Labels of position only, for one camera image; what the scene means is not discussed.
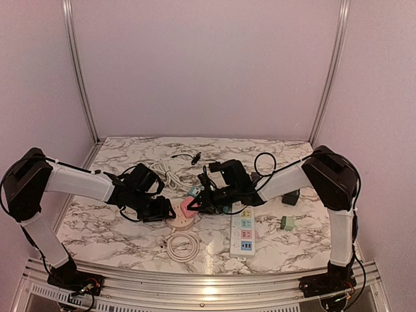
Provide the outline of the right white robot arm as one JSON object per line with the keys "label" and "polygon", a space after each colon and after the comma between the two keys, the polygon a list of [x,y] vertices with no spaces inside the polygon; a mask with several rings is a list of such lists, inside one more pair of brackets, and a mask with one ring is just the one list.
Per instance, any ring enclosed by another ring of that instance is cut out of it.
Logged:
{"label": "right white robot arm", "polygon": [[330,217],[331,253],[334,266],[322,277],[322,286],[336,291],[347,281],[344,268],[354,258],[358,234],[356,202],[361,192],[361,177],[344,156],[326,146],[269,174],[256,170],[249,175],[239,160],[213,162],[199,174],[203,190],[187,205],[190,211],[221,214],[234,203],[257,207],[274,198],[305,187],[315,189]]}

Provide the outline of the white long power strip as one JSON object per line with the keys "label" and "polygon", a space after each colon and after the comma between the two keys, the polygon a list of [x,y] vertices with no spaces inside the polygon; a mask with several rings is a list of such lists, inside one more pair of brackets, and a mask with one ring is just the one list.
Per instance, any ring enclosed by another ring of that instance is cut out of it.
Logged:
{"label": "white long power strip", "polygon": [[231,216],[229,254],[231,257],[254,258],[255,215],[252,207]]}

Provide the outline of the pink round power strip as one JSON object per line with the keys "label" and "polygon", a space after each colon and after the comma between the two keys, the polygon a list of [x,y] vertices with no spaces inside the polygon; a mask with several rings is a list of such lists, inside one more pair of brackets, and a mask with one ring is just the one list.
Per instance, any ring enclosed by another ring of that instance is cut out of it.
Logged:
{"label": "pink round power strip", "polygon": [[166,224],[169,228],[176,231],[186,231],[194,225],[195,217],[186,217],[182,212],[180,203],[178,201],[172,202],[172,208],[176,214],[176,217],[166,221]]}

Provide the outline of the dark green cube adapter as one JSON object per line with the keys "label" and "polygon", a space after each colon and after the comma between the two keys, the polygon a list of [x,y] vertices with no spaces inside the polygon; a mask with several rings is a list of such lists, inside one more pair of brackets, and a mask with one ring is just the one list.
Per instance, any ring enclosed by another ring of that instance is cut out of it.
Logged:
{"label": "dark green cube adapter", "polygon": [[289,193],[286,193],[282,196],[281,202],[285,205],[295,206],[299,200],[300,191],[295,190]]}

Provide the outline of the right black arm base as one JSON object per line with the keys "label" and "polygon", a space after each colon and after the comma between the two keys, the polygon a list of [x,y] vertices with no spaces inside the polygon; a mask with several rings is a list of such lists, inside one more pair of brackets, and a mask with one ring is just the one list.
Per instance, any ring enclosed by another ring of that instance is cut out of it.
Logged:
{"label": "right black arm base", "polygon": [[329,261],[325,273],[300,278],[299,289],[305,298],[353,289],[357,285],[353,277],[353,264],[354,258],[346,266],[334,265]]}

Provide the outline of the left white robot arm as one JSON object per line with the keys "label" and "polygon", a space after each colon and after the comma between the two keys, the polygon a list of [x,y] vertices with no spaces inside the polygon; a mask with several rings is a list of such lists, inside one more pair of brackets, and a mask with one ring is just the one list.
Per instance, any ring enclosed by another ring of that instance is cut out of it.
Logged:
{"label": "left white robot arm", "polygon": [[135,222],[157,222],[176,217],[168,198],[162,196],[164,182],[153,170],[138,163],[121,174],[87,170],[52,159],[39,148],[31,148],[1,179],[1,207],[27,234],[68,289],[82,284],[81,273],[42,216],[46,192],[71,194],[136,213]]}

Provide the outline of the light green plug adapter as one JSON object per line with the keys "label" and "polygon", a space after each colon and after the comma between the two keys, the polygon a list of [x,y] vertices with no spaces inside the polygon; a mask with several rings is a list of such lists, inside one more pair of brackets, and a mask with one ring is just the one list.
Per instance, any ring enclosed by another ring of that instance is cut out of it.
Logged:
{"label": "light green plug adapter", "polygon": [[295,227],[294,221],[295,219],[291,216],[283,216],[280,222],[280,229],[284,229],[287,231],[293,230]]}

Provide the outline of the teal power strip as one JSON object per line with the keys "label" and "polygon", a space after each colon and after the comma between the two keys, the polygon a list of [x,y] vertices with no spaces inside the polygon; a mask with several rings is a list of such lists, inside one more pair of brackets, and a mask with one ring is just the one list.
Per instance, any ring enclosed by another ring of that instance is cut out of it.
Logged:
{"label": "teal power strip", "polygon": [[201,191],[204,190],[203,186],[193,186],[189,192],[188,195],[192,196],[193,198],[195,198]]}

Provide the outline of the black power adapter with cable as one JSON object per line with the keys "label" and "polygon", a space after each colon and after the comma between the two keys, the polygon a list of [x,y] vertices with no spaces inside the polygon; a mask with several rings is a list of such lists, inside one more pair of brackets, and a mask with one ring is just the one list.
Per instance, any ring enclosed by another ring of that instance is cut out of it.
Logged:
{"label": "black power adapter with cable", "polygon": [[189,153],[179,153],[179,154],[175,154],[171,156],[171,158],[178,158],[178,157],[188,157],[191,159],[191,165],[195,165],[200,161],[202,157],[202,153],[199,151],[195,155],[191,155]]}

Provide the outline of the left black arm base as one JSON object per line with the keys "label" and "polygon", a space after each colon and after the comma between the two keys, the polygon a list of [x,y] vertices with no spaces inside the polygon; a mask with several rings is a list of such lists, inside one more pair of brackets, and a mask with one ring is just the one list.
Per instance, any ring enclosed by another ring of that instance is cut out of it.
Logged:
{"label": "left black arm base", "polygon": [[72,296],[91,294],[99,296],[104,277],[100,274],[80,271],[75,261],[69,256],[68,261],[55,268],[49,267],[48,284],[71,291]]}

